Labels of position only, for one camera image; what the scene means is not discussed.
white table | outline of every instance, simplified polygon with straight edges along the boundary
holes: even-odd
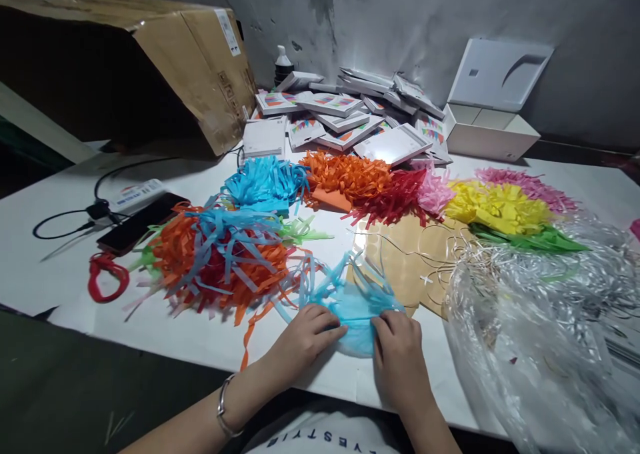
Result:
[[[303,154],[290,154],[297,161]],[[480,167],[509,167],[506,164],[453,156],[449,166],[454,177],[470,177]],[[208,316],[186,311],[177,318],[168,316],[168,302],[156,295],[144,302],[128,322],[122,308],[140,297],[145,288],[136,287],[138,275],[132,275],[128,290],[116,301],[98,305],[87,293],[88,259],[98,252],[95,240],[101,233],[86,235],[68,243],[68,239],[41,241],[31,235],[33,226],[50,215],[72,209],[83,209],[93,202],[93,185],[102,173],[139,158],[99,155],[62,173],[45,179],[0,201],[0,245],[4,247],[2,262],[3,288],[0,303],[28,315],[36,315],[58,307],[50,322],[101,339],[136,349],[236,371],[243,356],[243,336],[248,315],[239,327],[231,319],[223,322],[220,315]],[[640,218],[640,188],[618,169],[526,160],[532,175],[546,174],[544,182],[563,190],[581,201],[583,206],[608,223],[628,229]],[[203,205],[210,195],[219,191],[224,180],[236,170],[234,154],[218,165],[196,161],[172,160],[126,170],[116,178],[106,180],[100,196],[118,192],[124,187],[151,178],[164,181],[176,194]],[[308,217],[310,209],[301,208],[299,215]],[[319,211],[312,226],[334,234],[332,240],[311,241],[305,247],[314,255],[335,265],[345,251],[351,249],[353,234],[347,231],[349,221],[340,214]],[[52,221],[41,231],[54,235],[70,231],[86,222],[86,215],[70,215]],[[129,254],[120,261],[128,265],[137,257]],[[103,275],[101,283],[109,276]],[[423,327],[423,348],[435,398],[446,420],[464,429],[503,435],[504,431],[486,407],[465,395],[453,363],[443,321],[424,307],[414,317]],[[285,322],[275,311],[256,324],[249,346],[250,360],[262,356],[273,344]],[[300,380],[299,387],[312,392],[346,399],[359,404],[381,405],[373,382],[370,359],[355,359],[331,353]]]

bangle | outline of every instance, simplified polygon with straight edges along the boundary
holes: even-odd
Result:
[[[229,385],[229,383],[231,382],[231,380],[234,378],[235,374],[231,374],[228,378],[225,379],[225,381],[222,383],[222,388],[220,388],[220,400],[218,400],[218,414],[217,414],[217,418],[218,418],[218,424],[220,424],[220,428],[222,428],[223,432],[228,436],[228,437],[238,437],[240,434],[242,434],[245,430],[242,429],[242,431],[240,432],[234,432],[225,422],[225,420],[222,418],[222,414],[225,413],[225,392],[227,392],[227,386]]]

black phone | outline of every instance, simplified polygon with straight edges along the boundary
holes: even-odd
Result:
[[[98,247],[116,256],[122,256],[133,249],[136,242],[148,232],[150,225],[164,224],[176,212],[172,209],[180,202],[189,202],[176,194],[165,193],[158,199],[132,215],[119,226],[97,240]]]

red cord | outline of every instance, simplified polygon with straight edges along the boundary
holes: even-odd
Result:
[[[98,253],[89,260],[89,284],[87,286],[91,298],[97,303],[107,303],[116,300],[129,286],[129,271],[113,262],[115,256],[111,253]],[[120,281],[120,287],[111,295],[102,296],[98,287],[98,275],[100,271],[108,271]]]

white t-shirt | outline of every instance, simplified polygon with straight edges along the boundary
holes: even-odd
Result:
[[[243,452],[398,454],[390,447],[395,444],[390,433],[368,417],[305,411],[287,422],[289,419],[285,417],[264,428]]]

